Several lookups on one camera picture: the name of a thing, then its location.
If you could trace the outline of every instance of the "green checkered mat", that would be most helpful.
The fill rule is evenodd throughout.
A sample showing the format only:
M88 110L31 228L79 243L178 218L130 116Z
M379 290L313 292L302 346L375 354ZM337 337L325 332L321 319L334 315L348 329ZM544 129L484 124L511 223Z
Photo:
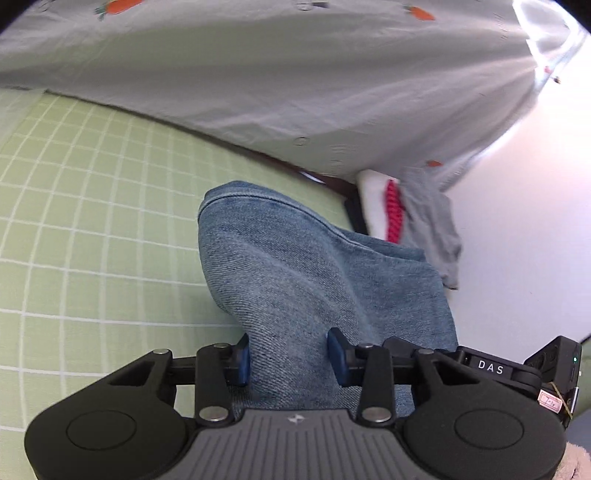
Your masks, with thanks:
M42 409L154 348L235 341L211 299L195 216L230 180L279 190L348 227L321 185L172 127L43 95L0 150L0 479ZM192 414L191 389L176 408Z

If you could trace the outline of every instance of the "metal pin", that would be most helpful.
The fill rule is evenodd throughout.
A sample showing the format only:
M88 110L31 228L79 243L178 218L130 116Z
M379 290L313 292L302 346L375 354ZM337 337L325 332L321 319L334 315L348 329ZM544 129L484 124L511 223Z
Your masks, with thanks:
M199 416L207 421L222 421L226 420L229 412L224 407L205 407L199 411Z
M574 387L573 388L573 393L570 396L569 399L569 406L570 406L570 411L571 413L574 413L574 409L577 408L577 400L579 399L579 387Z
M387 408L368 407L361 412L361 416L371 423L383 423L392 418L392 413Z

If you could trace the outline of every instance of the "round button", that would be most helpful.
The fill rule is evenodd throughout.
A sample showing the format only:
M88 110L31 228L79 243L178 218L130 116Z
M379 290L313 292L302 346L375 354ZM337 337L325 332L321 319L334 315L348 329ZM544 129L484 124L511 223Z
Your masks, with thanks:
M226 420L229 412L224 407L205 407L199 411L199 416L207 421L222 421Z
M523 425L513 415L486 408L473 410L456 420L456 433L468 445L483 450L501 450L523 437Z
M85 450L109 450L127 442L136 428L135 420L120 411L91 411L72 420L67 435Z
M392 418L392 413L387 408L368 407L361 412L361 416L372 423L383 423Z
M307 5L307 4L300 4L300 6L298 7L300 10L307 10L307 9L311 9L312 6L311 5ZM304 145L307 145L310 143L310 139L308 137L298 137L294 140L294 145L297 145L298 147L303 147Z

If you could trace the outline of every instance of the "white grid line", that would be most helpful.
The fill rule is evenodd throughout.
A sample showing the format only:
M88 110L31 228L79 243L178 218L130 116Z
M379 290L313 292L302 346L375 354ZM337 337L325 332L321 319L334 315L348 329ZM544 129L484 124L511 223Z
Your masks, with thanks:
M90 147L88 147L88 148L86 148L86 150L88 150L91 153L93 149L90 148ZM13 157L13 155L0 154L0 158L11 158L11 157ZM136 162L138 164L143 164L144 163L143 161L138 160L137 158L126 157L124 155L117 155L117 159L120 159L120 158L123 159L123 160L133 161L133 162ZM53 166L55 166L55 165L61 165L61 163L56 163L54 161L43 160L42 158L40 160L31 160L30 158L19 158L18 161L24 162L24 163L39 163L41 165L53 165ZM166 167L162 167L162 166L160 166L158 164L152 165L152 166L157 167L157 168L161 168L162 170L172 171L172 173L177 173L177 174L180 174L180 175L191 175L189 172L181 171L181 170L169 170ZM64 168L66 168L68 170L73 170L73 171L81 171L81 172L84 172L84 173L88 172L88 169L87 168L83 168L83 167L73 167L71 165L65 165ZM114 179L115 178L115 176L112 175L111 173L105 173L103 171L93 171L92 173L94 175L99 176L99 177L106 177L108 179ZM129 179L127 177L121 177L120 180L128 181L129 183L134 183L136 185L140 185L141 184L141 181L140 180ZM168 188L161 187L160 185L156 185L156 184L153 184L153 183L146 183L146 185L148 187L151 187L151 188L156 189L156 190L168 191ZM172 192L175 195L184 196L184 197L190 197L190 196L193 195L193 192L182 192L181 190L174 190L174 189L172 189Z
M191 158L197 158L197 151L195 150L195 142L189 141L189 156ZM205 192L200 192L201 194L198 196L197 195L197 188L195 187L195 185L193 185L193 182L195 181L195 178L197 178L197 171L196 171L196 162L195 161L191 161L189 162L189 169L191 170L191 187L193 189L193 191L195 192L195 195L193 196L193 218L195 219L195 231L198 233L199 228L197 226L197 211L199 209L199 205L197 204L197 202L199 204L201 204L202 201L202 196L205 195Z
M44 123L47 123L47 124L65 125L65 126L67 126L67 127L75 127L75 128L80 128L80 125L71 124L70 122L68 122L68 121L66 120L66 116L64 116L64 118L63 118L62 120L51 120L51 119L44 119L44 120L43 120L43 122L44 122ZM107 120L107 118L108 118L108 116L103 116L103 115L101 115L100 113L97 113L97 112L95 112L95 113L93 114L93 117L94 117L94 118L100 118L100 119L102 119L102 120ZM124 123L124 122L122 122L120 119L117 119L117 118L114 118L114 119L113 119L113 121L114 121L114 122L117 122L117 123ZM147 127L142 127L141 125L136 125L135 127L136 127L136 128L138 128L138 129L141 129L141 130L148 130L148 129L150 128L150 126L151 126L151 125L154 125L154 124L157 124L157 122L155 122L155 121L152 121L152 122L150 122L150 125L149 125L149 126L147 126ZM85 128L85 130L86 130L86 131L90 131L90 132L95 132L95 133L101 133L101 132L102 132L102 130L99 130L99 129L97 129L97 128L93 128L93 127L86 127L86 128ZM33 128L31 128L31 129L29 130L28 134L30 134L32 131L33 131ZM22 135L25 135L25 136L26 136L26 135L28 135L28 134L24 134L24 133L22 133L22 132L15 132L15 134L16 134L16 135L21 135L21 136L22 136ZM117 138L123 138L121 135L118 135L117 133L110 133L110 132L108 132L108 133L107 133L107 135L109 135L109 136L112 136L112 137L117 137ZM143 143L144 143L144 142L143 142L143 141L141 141L141 140L135 140L135 139L133 139L133 138L130 138L130 139L129 139L129 141L130 141L130 142L132 142L132 143L136 143L136 144L143 144ZM165 150L165 148L164 148L164 147L156 147L156 146L155 146L154 148L159 148L159 149L161 149L161 150ZM177 153L177 155L180 155L180 156L182 156L182 157L189 157L189 155L188 155L188 154L183 154L183 153L181 153L181 152L176 152L176 153Z
M17 188L17 189L23 189L22 185L16 185L14 183L7 183L5 181L0 181L0 187L12 187L12 188ZM31 186L27 186L27 190L32 190L33 192L41 192L41 193L51 193L51 190L49 189L41 189L38 187L31 187ZM56 195L61 195L63 197L68 197L68 198L72 198L72 199L82 199L82 200L87 200L89 202L96 202L96 203L103 203L104 205L111 205L111 202L107 201L107 200L100 200L100 199L92 199L92 198L88 198L88 197L81 197L80 195L74 195L73 193L62 193L62 192L55 192ZM161 215L161 216L166 216L166 214L164 212L159 212L157 210L148 210L148 209L142 209L141 207L134 207L131 205L126 205L124 203L116 203L113 202L112 203L113 206L116 207L123 207L123 208L128 208L131 210L142 210L144 213L153 213L155 215ZM173 218L176 218L178 220L184 220L184 221L190 221L190 220L194 220L194 218L189 218L189 217L181 217L179 215L173 215Z
M57 101L57 98L46 108L43 115L41 115L37 119L37 122L35 123L35 125L38 125L41 122L41 120L43 119L43 116L48 112L49 108L56 101ZM7 166L6 170L4 171L4 173L2 173L2 177L0 177L0 181L4 180L6 173L8 172L8 170L10 169L10 167L12 166L12 164L14 162L14 159L18 156L18 153L21 151L21 148L24 145L24 142L25 142L25 140L23 140L21 142L21 144L19 145L17 151L15 152L14 157L8 163L8 166ZM13 219L16 215L17 209L22 201L22 197L25 194L25 189L27 188L27 185L29 184L29 181L31 180L33 173L35 172L35 169L37 168L37 164L38 163L34 163L33 166L31 167L31 171L29 172L29 175L27 176L24 187L19 192L19 195L17 197L17 201L12 208L12 212L10 214L10 218L8 219L8 223L6 225L6 230L4 231L4 235L2 236L2 242L0 244L0 257L2 256L2 253L4 252L4 247L6 246L6 240L8 238L8 232L10 231L11 226L12 226L12 221L13 221ZM19 334L19 337L18 337L18 366L22 368L23 363L24 363L24 342L25 342L25 322L24 322L24 318L22 316L19 318L19 332L18 332L18 334ZM22 372L20 372L18 374L18 389L19 389L20 402L21 402L22 426L26 427L27 426L27 403L26 403L26 397L25 397L24 377L22 375Z
M43 137L34 137L34 136L27 136L27 135L20 134L18 132L13 133L12 136L13 137L16 137L16 138L22 137L24 140L37 140L39 142L47 142L47 139L46 138L43 138ZM106 134L106 136L108 136L108 137L116 137L116 138L119 138L119 139L123 138L123 137L120 137L120 136L117 136L117 135L112 135L112 134ZM69 147L72 144L71 142L65 142L65 141L62 141L62 140L52 140L51 142L53 144L55 144L55 145L64 145L64 146L67 146L67 147ZM77 144L75 144L74 146L76 148L81 149L81 150L93 151L95 149L95 147L88 147L86 145L77 145ZM154 149L156 149L156 150L162 150L163 154L165 154L165 152L166 152L166 149L165 148L162 148L162 147L156 147L154 145L150 145L150 148L152 150L154 150ZM118 157L122 157L125 160L131 160L131 161L135 161L135 162L138 162L138 163L142 163L143 162L139 158L130 157L128 155L125 155L124 152L121 152L119 154L115 154L113 152L102 151L101 153L102 154L106 154L106 155L115 155L115 156L118 156ZM188 155L185 155L185 154L179 154L177 152L176 152L176 154L179 155L180 157L183 157L183 158L186 158L186 159L189 159L189 160L194 160L194 161L197 160L196 158L190 158ZM3 157L7 157L9 155L8 154L2 154L2 156ZM19 160L32 161L29 158L20 158ZM153 165L154 165L154 167L159 167L159 168L162 168L164 170L170 170L173 173L181 173L183 175L191 175L191 173L189 171L186 171L186 170L178 170L178 169L174 168L173 166L165 166L165 165L162 165L162 164L159 164L159 163L155 163ZM226 171L230 171L231 172L231 170L228 170L227 168L224 168L224 167L220 167L220 168L222 168L223 170L226 170Z
M57 270L61 272L69 272L69 273L82 273L87 275L95 275L95 276L105 276L107 278L123 278L125 280L135 280L135 281L147 281L153 283L166 283L169 285L184 285L188 287L207 287L205 283L197 283L197 282L186 282L186 281L176 281L176 280L163 280L160 278L147 278L147 277L134 277L133 275L123 275L119 273L101 273L92 270L81 270L78 268L67 268L67 267L56 267L55 265L44 265L44 264L36 264L36 263L29 263L22 260L12 260L11 258L0 258L0 264L2 263L9 263L14 265L24 265L25 267L35 267L35 268L46 268L48 270Z
M105 125L105 131L110 125L110 121L107 121ZM131 121L127 124L127 130L125 131L125 135L129 135L131 132ZM121 150L120 153L123 153L123 149L125 148L125 141L121 143ZM119 182L119 175L121 174L121 168L123 166L123 159L119 157L117 159L117 166L115 168L115 179L111 184L111 194L109 195L109 207L107 209L107 217L106 217L106 225L105 225L105 236L103 237L103 248L102 252L100 253L100 273L101 276L99 277L99 318L101 322L99 323L99 337L100 337L100 358L101 363L103 366L103 372L107 373L109 371L109 355L107 352L107 331L105 328L105 324L102 322L106 319L106 306L107 306L107 279L103 275L107 272L107 261L109 255L109 234L111 233L111 223L113 219L113 202L115 201L115 196L117 195L117 186Z
M19 432L19 433L25 433L27 431L26 429L22 429L19 427L8 427L8 426L4 426L4 425L0 425L0 430L4 430L6 432Z
M0 92L0 98L4 98L4 96L5 96L5 94L6 94L6 93L7 93L7 92L6 92L6 90L5 90L5 91L3 91L3 92ZM14 105L16 105L16 104L17 104L17 102L19 102L19 101L21 100L21 98L22 98L22 95L14 95L14 96L12 96L12 101L11 101L11 102L10 102L8 105L5 105L5 106L3 106L2 108L4 109L4 111L5 111L5 112L10 112L10 110L12 109L12 107L13 107ZM8 171L8 168L10 167L10 165L12 165L12 161L10 161L10 162L9 162L9 164L8 164L8 166L7 166L7 168L6 168L6 170L5 170L5 171L2 173L2 177L3 177L3 178L4 178L4 175L6 175L6 172ZM20 385L19 385L19 395L21 396L21 400L22 400L22 396L23 396L23 394L24 394L24 391L23 391L23 389L22 389L22 388L20 387ZM24 431L24 429L16 429L16 428L13 428L13 427L6 427L6 428L3 428L3 427L1 427L1 426L0 426L0 430L10 430L10 431L13 431L13 432L17 432L17 431L18 431L18 432L20 432L20 431Z
M74 107L76 106L76 102L72 103L72 105L70 106L69 112L71 112ZM45 153L47 147L50 144L51 139L53 138L53 135L55 135L57 132L57 127L54 129L51 137L48 139L47 143L45 144L45 146L43 147L43 149L41 150L40 154L39 154L39 158L43 157L43 154ZM64 158L64 163L66 162L68 158L68 154L66 154L65 158ZM61 174L63 172L63 164L62 167L60 167L60 169L57 172L56 178L54 180L54 183L52 185L52 190L54 190L57 186L57 183L59 182L60 178L61 178ZM45 206L43 207L43 213L41 214L41 220L39 221L39 224L37 225L37 231L35 232L35 240L33 242L33 248L31 250L31 255L29 256L29 263L30 265L27 268L27 277L25 279L25 288L24 288L24 296L23 296L23 300L22 300L22 310L24 312L27 311L27 302L28 302L28 295L29 295L29 290L31 288L31 275L33 273L33 262L34 262L34 258L35 255L37 253L37 248L39 246L39 241L41 239L41 232L43 231L43 224L45 222L45 219L47 218L47 213L49 211L49 205L51 203L51 199L53 198L53 192L51 192L49 194L49 197L47 199L47 202L45 204ZM60 350L60 369L64 369L64 366L62 366L61 362L63 359L63 347L62 347L62 342L59 341L59 350ZM60 388L61 388L61 396L65 397L66 396L66 380L65 378L61 377L60 378Z
M147 132L146 143L150 145L154 135L154 124L150 124ZM142 162L142 183L139 187L139 205L145 207L146 198L146 180L148 178L148 148L144 146L144 161ZM144 212L142 210L138 213L138 232L137 238L139 240L144 239ZM138 243L136 250L136 273L137 276L142 278L144 276L144 246L142 242ZM138 317L139 320L144 322L146 319L145 312L145 298L144 298L144 282L137 282L137 299L138 299ZM142 325L139 329L140 341L142 343L142 349L148 350L148 331L145 325Z
M166 152L167 157L167 164L170 166L172 159L171 159L171 151L173 149L173 136L171 131L168 131L167 135L167 145L168 149ZM172 187L173 185L173 174L169 170L166 174L166 183L168 187ZM168 228L168 243L169 244L176 244L176 235L174 233L174 219L170 217L173 212L173 197L172 193L169 191L166 195L166 205L168 210L169 217L167 218L167 228ZM172 280L178 281L178 264L177 264L177 256L174 254L174 250L168 249L168 261L170 263L170 277ZM173 285L173 296L174 296L174 317L177 321L180 321L183 318L183 314L181 312L181 295L178 289L178 285ZM186 338L184 335L181 335L181 340L183 341L184 350L188 350Z
M67 315L51 315L48 313L34 313L34 312L23 312L22 310L14 309L0 309L0 313L15 313L18 315L24 315L30 318L50 319L50 320L68 320L70 322L83 322L83 323L99 323L105 322L109 325L144 325L146 327L191 327L191 328L242 328L238 324L230 323L168 323L168 322L140 322L133 320L100 320L91 319L84 317L69 317Z
M0 220L10 220L10 217L5 217L5 216L0 216ZM92 230L82 230L80 228L71 228L71 227L67 227L67 226L59 226L59 225L49 225L49 224L40 224L39 222L32 222L30 220L19 220L19 219L14 219L12 221L12 223L21 223L23 225L33 225L33 226L38 226L41 225L45 228L50 228L50 229L55 229L55 230L63 230L66 232L76 232L76 233L86 233L87 235L96 235L96 236L108 236L109 238L115 238L117 240L127 240L129 242L136 242L136 243L141 243L141 244L148 244L148 245L158 245L159 247L168 247L168 248L174 248L177 250L186 250L189 252L199 252L198 248L191 248L191 247L181 247L179 245L169 245L169 244L162 244L159 242L152 242L150 240L139 240L137 238L133 238L130 236L119 236L119 235L105 235L104 233L99 233L99 232L93 232Z
M105 127L103 129L103 134L99 137L98 145L96 146L96 148L93 152L92 158L90 159L90 165L88 167L88 171L86 172L86 176L84 178L84 181L82 182L81 196L80 196L80 199L78 200L78 203L76 205L76 211L74 212L74 220L72 223L72 228L77 228L78 222L80 222L80 215L82 214L83 198L84 198L84 194L86 193L86 190L88 188L88 184L90 182L90 175L91 175L92 171L94 170L96 159L99 156L99 146L103 142L105 135L106 135L107 128L108 128L110 122L113 120L114 116L115 116L115 111L111 112L109 119L106 121ZM60 313L61 313L61 309L63 306L63 309L64 309L63 313L64 314L65 314L65 310L66 310L66 296L67 296L68 280L70 277L70 263L72 262L72 254L74 251L74 237L75 237L74 231L70 231L70 236L68 238L68 243L66 246L66 263L65 263L66 270L64 272L63 281L61 284L61 297L60 297L61 298ZM60 319L60 331L62 331L62 330L64 330L64 320ZM108 364L108 359L106 358L106 345L103 348L104 338L101 338L100 340L101 340L100 351L101 351L102 368L103 368L103 372L107 372L108 368L109 368L109 364ZM60 343L63 343L63 341L65 341L65 336L64 336L64 339L60 339Z
M38 375L59 375L61 377L104 377L105 374L93 374L87 372L65 372L63 370L36 370L33 368L18 368L9 367L7 365L0 365L0 370L8 372L23 372L26 374L38 374Z

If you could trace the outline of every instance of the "screw head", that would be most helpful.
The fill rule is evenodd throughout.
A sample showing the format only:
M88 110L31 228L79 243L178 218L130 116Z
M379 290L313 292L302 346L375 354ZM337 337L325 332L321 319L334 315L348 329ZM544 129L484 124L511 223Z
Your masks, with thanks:
M387 408L368 407L361 412L361 416L371 423L383 423L392 418L392 413Z
M226 420L230 412L227 411L224 407L205 407L199 411L199 416L203 420L207 421L222 421Z

